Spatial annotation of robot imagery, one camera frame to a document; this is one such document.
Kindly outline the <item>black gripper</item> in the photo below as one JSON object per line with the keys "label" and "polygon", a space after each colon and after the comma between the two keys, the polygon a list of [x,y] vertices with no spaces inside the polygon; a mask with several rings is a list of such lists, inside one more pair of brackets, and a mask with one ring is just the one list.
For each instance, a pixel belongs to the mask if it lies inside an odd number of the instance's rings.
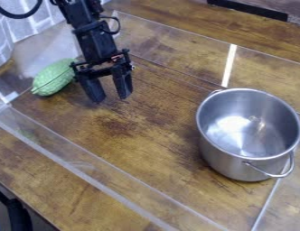
{"label": "black gripper", "polygon": [[118,49],[106,20],[87,23],[72,23],[72,34],[82,49],[83,62],[74,62],[71,67],[75,79],[80,82],[87,97],[99,104],[106,99],[98,78],[111,75],[119,98],[125,99],[133,92],[130,50]]}

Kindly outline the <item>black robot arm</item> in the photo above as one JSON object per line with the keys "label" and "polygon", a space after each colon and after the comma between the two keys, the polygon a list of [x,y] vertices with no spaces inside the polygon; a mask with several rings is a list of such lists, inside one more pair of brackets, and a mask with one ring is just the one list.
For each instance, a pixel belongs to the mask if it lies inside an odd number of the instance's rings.
{"label": "black robot arm", "polygon": [[50,1],[71,25],[82,49],[85,61],[71,62],[70,66],[87,97],[95,103],[106,99],[99,78],[113,76],[119,98],[127,98],[133,92],[130,50],[118,49],[113,36],[121,27],[111,31],[106,22],[106,19],[119,22],[118,17],[102,15],[101,0]]}

